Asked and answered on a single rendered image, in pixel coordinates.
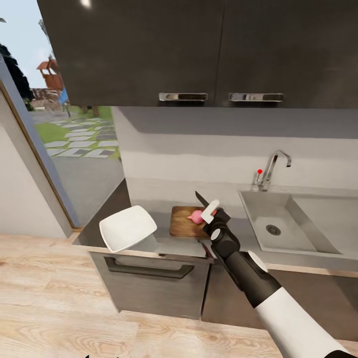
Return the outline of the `parer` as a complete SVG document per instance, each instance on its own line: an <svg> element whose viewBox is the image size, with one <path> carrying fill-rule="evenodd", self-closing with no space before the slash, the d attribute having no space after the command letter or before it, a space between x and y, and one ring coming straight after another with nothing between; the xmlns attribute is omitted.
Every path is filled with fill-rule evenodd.
<svg viewBox="0 0 358 358"><path fill-rule="evenodd" d="M205 208L207 208L210 204L197 192L195 191L196 197L198 200L204 205ZM215 209L211 215L214 216L217 213L217 209Z"/></svg>

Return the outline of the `vidalia onion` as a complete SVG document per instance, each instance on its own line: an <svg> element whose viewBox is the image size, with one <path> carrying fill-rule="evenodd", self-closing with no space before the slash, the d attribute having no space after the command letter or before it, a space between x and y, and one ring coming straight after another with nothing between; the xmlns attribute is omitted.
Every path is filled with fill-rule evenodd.
<svg viewBox="0 0 358 358"><path fill-rule="evenodd" d="M201 214L202 214L201 210L196 210L188 218L191 218L193 222L196 224L201 224L204 221L204 219L201 217Z"/></svg>

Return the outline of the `cutting board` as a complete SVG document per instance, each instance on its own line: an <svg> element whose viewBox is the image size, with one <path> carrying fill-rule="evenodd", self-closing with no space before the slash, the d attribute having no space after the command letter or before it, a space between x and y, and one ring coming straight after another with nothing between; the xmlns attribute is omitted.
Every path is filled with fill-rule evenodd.
<svg viewBox="0 0 358 358"><path fill-rule="evenodd" d="M203 221L201 224L196 224L191 218L188 218L196 210L204 211L205 207L174 206L172 210L170 234L172 236L209 237L209 235L203 231L206 221Z"/></svg>

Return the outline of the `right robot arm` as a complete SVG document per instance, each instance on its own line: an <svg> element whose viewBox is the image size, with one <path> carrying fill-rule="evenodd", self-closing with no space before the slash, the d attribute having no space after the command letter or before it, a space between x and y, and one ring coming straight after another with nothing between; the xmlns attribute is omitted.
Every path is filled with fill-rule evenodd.
<svg viewBox="0 0 358 358"><path fill-rule="evenodd" d="M240 242L227 222L231 219L214 200L201 214L211 249L233 282L243 291L283 358L357 358L323 329ZM215 210L217 213L212 216Z"/></svg>

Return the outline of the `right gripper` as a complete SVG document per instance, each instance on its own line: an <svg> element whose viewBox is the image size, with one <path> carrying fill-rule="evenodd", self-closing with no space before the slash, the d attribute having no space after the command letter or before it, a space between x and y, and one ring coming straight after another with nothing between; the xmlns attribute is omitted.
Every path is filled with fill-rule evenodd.
<svg viewBox="0 0 358 358"><path fill-rule="evenodd" d="M227 213L225 213L223 209L219 208L217 210L217 213L213 216L213 220L210 222L210 224L207 223L203 227L203 231L208 235L210 235L211 230L215 224L224 223L226 225L230 219L231 219L230 216Z"/></svg>

